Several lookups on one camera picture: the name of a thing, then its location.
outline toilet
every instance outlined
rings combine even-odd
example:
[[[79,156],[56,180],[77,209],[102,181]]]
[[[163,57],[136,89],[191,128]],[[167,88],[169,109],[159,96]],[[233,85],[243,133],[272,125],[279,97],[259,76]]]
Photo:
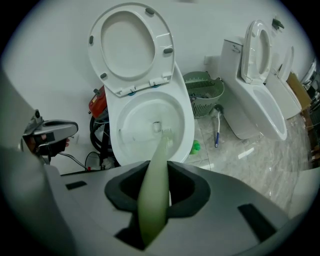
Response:
[[[239,139],[259,134],[284,141],[287,129],[282,112],[264,85],[271,68],[271,38],[267,25],[253,21],[245,38],[224,40],[218,75],[225,84],[220,99],[224,117]]]
[[[88,54],[104,84],[119,164],[151,160],[163,130],[173,134],[169,160],[183,162],[194,140],[194,116],[173,35],[161,15],[140,3],[114,6],[94,23]]]
[[[265,86],[278,103],[284,119],[290,119],[301,112],[301,104],[287,83],[294,62],[294,47],[287,49],[280,71],[277,70],[279,55],[272,57],[271,71],[266,78]]]

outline marble floor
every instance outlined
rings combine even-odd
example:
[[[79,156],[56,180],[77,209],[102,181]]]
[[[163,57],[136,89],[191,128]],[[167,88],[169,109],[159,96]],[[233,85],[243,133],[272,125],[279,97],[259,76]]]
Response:
[[[199,141],[201,150],[189,155],[185,163],[239,179],[288,213],[299,173],[311,165],[303,117],[298,114],[285,123],[285,141],[263,135],[241,140],[222,117],[219,145],[215,148],[217,118],[195,119],[194,139]]]

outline toilet brush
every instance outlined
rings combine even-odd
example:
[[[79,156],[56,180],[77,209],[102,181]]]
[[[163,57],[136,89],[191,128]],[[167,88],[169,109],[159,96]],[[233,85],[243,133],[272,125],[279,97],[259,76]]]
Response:
[[[218,118],[218,131],[216,133],[216,138],[215,138],[215,147],[218,147],[219,144],[219,134],[220,134],[220,115],[224,114],[224,108],[220,104],[216,104],[213,108],[213,115],[215,116],[217,113],[217,118]]]

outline cardboard box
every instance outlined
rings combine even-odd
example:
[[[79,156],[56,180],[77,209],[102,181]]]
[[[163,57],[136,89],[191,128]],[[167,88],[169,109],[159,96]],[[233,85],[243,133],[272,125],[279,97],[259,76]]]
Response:
[[[310,106],[311,99],[306,91],[306,89],[303,87],[303,85],[299,82],[297,76],[290,72],[290,75],[286,81],[288,85],[291,87],[292,91],[298,98],[302,110],[307,109]]]

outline brush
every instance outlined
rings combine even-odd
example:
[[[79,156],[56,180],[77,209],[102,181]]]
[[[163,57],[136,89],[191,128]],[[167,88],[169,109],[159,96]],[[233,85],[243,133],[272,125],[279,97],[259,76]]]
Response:
[[[216,133],[216,138],[215,138],[215,147],[218,147],[219,144],[219,134],[220,134],[220,115],[224,114],[224,107],[221,106],[220,104],[216,104],[214,106],[214,109],[218,112],[217,118],[218,118],[218,131]]]

